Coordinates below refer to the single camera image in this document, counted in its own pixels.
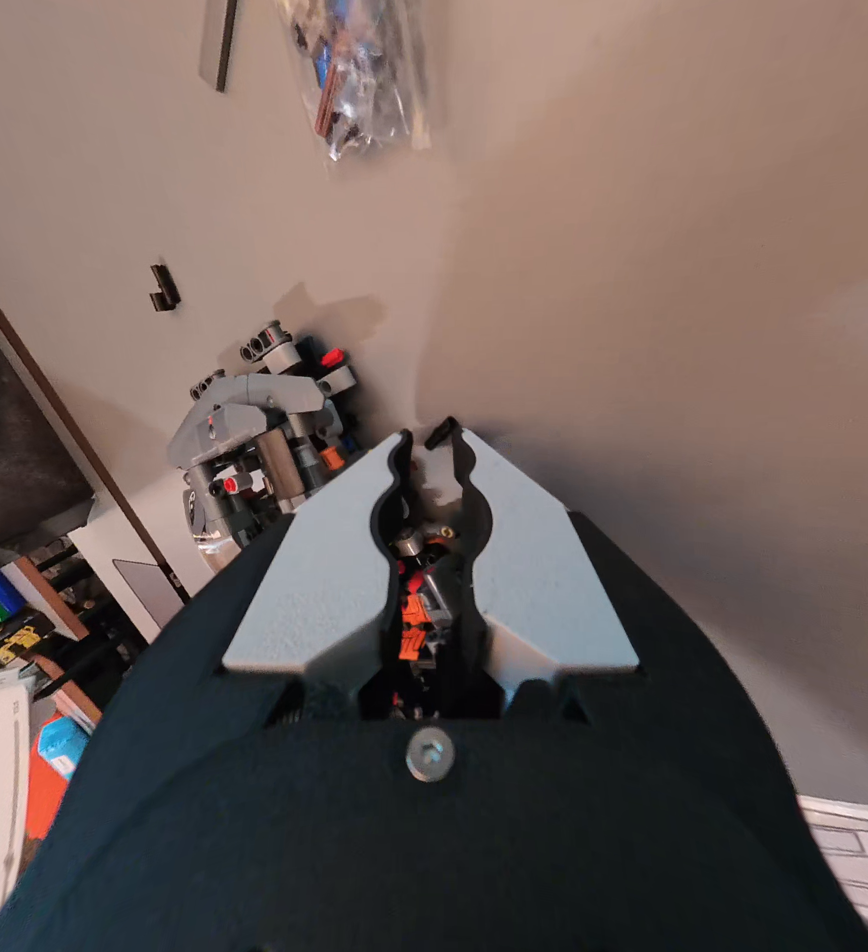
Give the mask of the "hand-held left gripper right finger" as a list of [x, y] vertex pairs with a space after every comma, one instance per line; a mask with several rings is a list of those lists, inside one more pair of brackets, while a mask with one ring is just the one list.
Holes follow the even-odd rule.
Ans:
[[462, 490], [465, 664], [507, 706], [523, 684], [635, 672], [640, 658], [565, 504], [451, 416], [426, 448], [444, 443]]

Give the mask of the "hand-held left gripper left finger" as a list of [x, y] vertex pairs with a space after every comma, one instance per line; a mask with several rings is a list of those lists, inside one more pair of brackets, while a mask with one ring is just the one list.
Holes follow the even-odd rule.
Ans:
[[223, 657], [226, 671], [325, 684], [355, 700], [383, 667], [413, 435], [399, 430], [305, 502], [289, 521]]

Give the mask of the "grey toy car model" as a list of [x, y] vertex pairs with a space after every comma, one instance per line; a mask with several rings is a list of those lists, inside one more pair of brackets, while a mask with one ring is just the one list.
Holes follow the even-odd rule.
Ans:
[[[191, 388], [193, 408], [167, 448], [169, 464], [186, 482], [184, 508], [202, 560], [220, 574], [252, 541], [318, 498], [369, 454], [356, 434], [358, 417], [350, 392], [358, 386], [347, 351], [328, 349], [313, 335], [294, 338], [272, 321], [240, 349], [243, 373], [217, 369]], [[459, 530], [450, 522], [424, 517], [410, 474], [416, 465], [395, 449], [395, 472], [381, 459], [383, 476], [392, 477], [365, 516], [354, 503], [328, 511], [314, 529], [314, 567], [302, 582], [324, 581], [329, 557], [342, 565], [368, 566], [357, 549], [345, 555], [343, 543], [369, 536], [373, 554], [393, 559], [397, 579], [382, 566], [382, 594], [395, 598], [392, 612], [380, 614], [380, 645], [398, 634], [392, 673], [368, 688], [372, 716], [419, 720], [443, 712], [448, 649], [456, 627], [447, 606], [447, 583], [460, 579], [455, 550]], [[438, 572], [447, 577], [440, 582]]]

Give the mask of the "white side table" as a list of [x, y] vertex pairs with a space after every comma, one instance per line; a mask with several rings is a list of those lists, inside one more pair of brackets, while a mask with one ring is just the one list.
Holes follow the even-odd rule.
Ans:
[[94, 501], [72, 541], [107, 592], [151, 644], [189, 596], [130, 502], [92, 481]]

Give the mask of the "wooden shelf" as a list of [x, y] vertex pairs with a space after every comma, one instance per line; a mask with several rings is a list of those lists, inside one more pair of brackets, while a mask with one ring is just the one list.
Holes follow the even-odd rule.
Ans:
[[[26, 556], [4, 565], [1, 574], [28, 604], [44, 613], [55, 629], [73, 641], [83, 641], [90, 632], [53, 589], [38, 567]], [[71, 716], [93, 732], [102, 719], [102, 710], [72, 678], [50, 694], [61, 714]]]

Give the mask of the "yellow and black box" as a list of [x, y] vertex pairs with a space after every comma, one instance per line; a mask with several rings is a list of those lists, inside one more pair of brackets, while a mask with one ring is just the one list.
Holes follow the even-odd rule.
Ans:
[[53, 634], [56, 627], [46, 614], [25, 607], [0, 622], [0, 670]]

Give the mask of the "orange box with blue label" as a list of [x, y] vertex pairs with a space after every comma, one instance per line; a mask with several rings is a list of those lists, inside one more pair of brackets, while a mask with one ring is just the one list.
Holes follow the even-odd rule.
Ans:
[[79, 723], [60, 713], [41, 724], [28, 758], [25, 839], [47, 838], [89, 739]]

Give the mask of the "clear bag of small parts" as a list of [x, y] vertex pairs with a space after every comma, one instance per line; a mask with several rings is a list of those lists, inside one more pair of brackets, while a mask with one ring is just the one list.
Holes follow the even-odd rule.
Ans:
[[309, 126], [327, 160], [431, 148], [425, 2], [273, 5]]

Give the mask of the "flat grey tile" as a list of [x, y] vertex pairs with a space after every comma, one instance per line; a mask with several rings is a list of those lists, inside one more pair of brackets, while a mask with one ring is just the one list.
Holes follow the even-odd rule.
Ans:
[[238, 1], [204, 2], [199, 75], [219, 93], [226, 93], [238, 7]]

